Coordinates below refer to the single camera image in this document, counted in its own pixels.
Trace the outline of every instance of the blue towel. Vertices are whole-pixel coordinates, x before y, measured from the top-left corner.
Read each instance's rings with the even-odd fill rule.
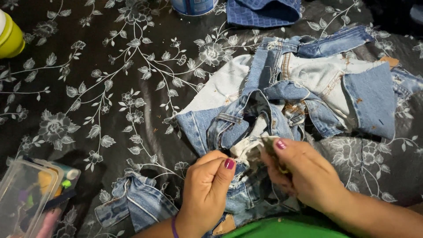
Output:
[[[301,0],[228,0],[228,23],[254,27],[294,24],[300,18]]]

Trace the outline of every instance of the yellow-green cup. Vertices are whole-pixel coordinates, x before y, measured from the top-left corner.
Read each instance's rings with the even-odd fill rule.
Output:
[[[6,25],[0,35],[0,58],[12,58],[22,52],[25,41],[18,25],[9,14],[5,12],[3,14],[6,16]]]

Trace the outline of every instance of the left hand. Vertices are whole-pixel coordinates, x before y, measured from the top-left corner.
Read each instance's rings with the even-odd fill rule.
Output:
[[[217,150],[188,168],[182,207],[175,222],[179,237],[198,238],[216,226],[225,209],[235,168],[235,160]]]

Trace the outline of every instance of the floral pattern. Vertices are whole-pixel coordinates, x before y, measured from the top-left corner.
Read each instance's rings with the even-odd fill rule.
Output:
[[[56,160],[78,151],[82,158],[69,162],[82,164],[89,178],[79,183],[105,185],[85,208],[89,210],[68,206],[55,238],[131,236],[130,223],[101,228],[93,212],[113,199],[110,185],[124,171],[156,180],[156,188],[180,206],[185,174],[196,156],[175,115],[222,65],[253,52],[265,36],[301,32],[325,37],[357,22],[366,25],[375,41],[346,57],[390,56],[399,59],[404,70],[423,73],[422,42],[363,20],[369,18],[363,18],[368,9],[361,0],[333,0],[321,4],[319,11],[314,3],[303,2],[302,20],[290,28],[270,30],[229,26],[225,2],[203,16],[206,21],[198,21],[174,13],[168,0],[50,0],[39,3],[45,9],[37,18],[40,22],[24,21],[21,3],[3,0],[2,5],[6,12],[13,11],[17,22],[24,22],[20,28],[27,44],[10,64],[0,64],[0,136],[10,136],[2,138],[10,142],[2,153],[4,161],[10,165],[27,154]],[[346,188],[407,204],[399,193],[408,191],[409,200],[423,194],[408,185],[415,181],[402,181],[400,176],[405,166],[413,169],[423,163],[421,129],[414,123],[420,119],[421,103],[414,96],[398,100],[397,134],[391,141],[355,134],[320,141],[309,135],[307,140],[334,165]],[[106,174],[104,181],[97,176],[100,172]],[[403,189],[397,191],[391,183],[401,183]],[[80,231],[76,223],[82,224]]]

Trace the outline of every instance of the right hand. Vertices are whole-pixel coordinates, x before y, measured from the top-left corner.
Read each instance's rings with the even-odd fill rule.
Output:
[[[261,153],[270,180],[290,196],[322,213],[342,209],[352,194],[344,188],[333,166],[307,142],[276,138],[273,148],[279,159],[275,162],[267,153]],[[281,172],[285,164],[292,173],[292,182]]]

